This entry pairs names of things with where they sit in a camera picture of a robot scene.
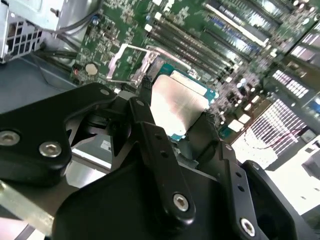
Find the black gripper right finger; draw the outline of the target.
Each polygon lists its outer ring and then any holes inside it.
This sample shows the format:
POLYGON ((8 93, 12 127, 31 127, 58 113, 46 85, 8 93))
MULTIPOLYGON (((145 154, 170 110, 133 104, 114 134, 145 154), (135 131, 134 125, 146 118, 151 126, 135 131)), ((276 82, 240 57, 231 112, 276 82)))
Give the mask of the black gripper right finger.
POLYGON ((315 233, 261 166, 239 163, 207 112, 187 131, 197 168, 217 179, 237 240, 313 240, 315 233))

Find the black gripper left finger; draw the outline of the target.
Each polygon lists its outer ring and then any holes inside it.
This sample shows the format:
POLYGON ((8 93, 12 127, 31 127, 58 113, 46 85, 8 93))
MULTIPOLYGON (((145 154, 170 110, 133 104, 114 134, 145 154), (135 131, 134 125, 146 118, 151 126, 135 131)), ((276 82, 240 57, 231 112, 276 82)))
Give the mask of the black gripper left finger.
POLYGON ((133 126, 156 125, 150 103, 149 90, 124 99, 91 83, 1 114, 1 179, 54 186, 71 162, 72 148, 98 134, 112 137, 110 173, 116 171, 133 148, 133 126))

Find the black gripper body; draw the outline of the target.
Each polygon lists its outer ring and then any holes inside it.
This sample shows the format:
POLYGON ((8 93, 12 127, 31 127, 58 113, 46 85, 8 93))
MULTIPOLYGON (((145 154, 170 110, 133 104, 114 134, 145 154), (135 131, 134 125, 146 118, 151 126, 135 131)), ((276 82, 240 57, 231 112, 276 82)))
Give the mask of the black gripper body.
POLYGON ((204 115, 191 127, 198 172, 178 164, 163 128, 142 121, 132 134, 133 147, 117 170, 63 202, 54 239, 239 239, 224 195, 235 152, 204 115))

